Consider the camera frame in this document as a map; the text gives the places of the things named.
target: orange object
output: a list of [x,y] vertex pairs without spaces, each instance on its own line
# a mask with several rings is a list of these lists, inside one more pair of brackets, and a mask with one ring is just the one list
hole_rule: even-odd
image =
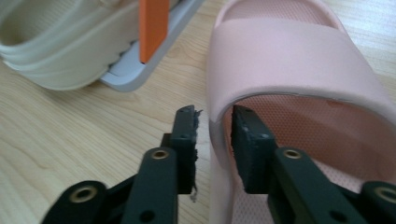
[[165,40],[169,0],[139,0],[140,62],[147,63]]

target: footwear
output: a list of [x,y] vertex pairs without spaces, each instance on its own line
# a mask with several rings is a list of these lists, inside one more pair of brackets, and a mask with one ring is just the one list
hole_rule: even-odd
[[327,177],[359,191],[396,182],[396,107],[341,22],[319,0],[234,0],[208,52],[210,223],[273,223],[247,195],[230,144],[233,105],[259,114],[280,146],[306,151]]
[[138,38],[138,0],[25,0],[10,8],[0,17],[0,55],[52,90],[95,81]]

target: wood grain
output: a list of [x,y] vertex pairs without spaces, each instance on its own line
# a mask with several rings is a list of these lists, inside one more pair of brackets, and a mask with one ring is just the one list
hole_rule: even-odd
[[[101,83],[48,91],[0,64],[0,223],[39,223],[63,190],[86,179],[109,187],[136,173],[184,105],[206,110],[205,56],[226,0],[206,0],[148,82],[134,92]],[[326,0],[396,100],[396,2]],[[200,118],[199,197],[180,197],[179,223],[207,223],[209,137]]]

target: light wood surface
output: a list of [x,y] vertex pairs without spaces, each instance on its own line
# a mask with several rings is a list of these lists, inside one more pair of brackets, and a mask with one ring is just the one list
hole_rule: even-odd
[[[205,55],[226,0],[206,0],[148,82],[117,92],[96,82],[48,91],[0,63],[0,223],[39,223],[69,186],[87,179],[112,187],[136,173],[143,153],[171,132],[184,105],[206,111]],[[390,97],[396,100],[396,2],[326,0]],[[179,223],[207,223],[207,115],[200,117],[197,203],[179,198]]]

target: pink slipper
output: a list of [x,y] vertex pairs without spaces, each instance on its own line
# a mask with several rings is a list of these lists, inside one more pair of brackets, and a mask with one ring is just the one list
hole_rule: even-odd
[[253,109],[280,146],[307,152],[334,183],[396,183],[396,107],[341,22],[319,0],[233,0],[208,55],[210,223],[273,223],[243,191],[231,153],[233,105]]

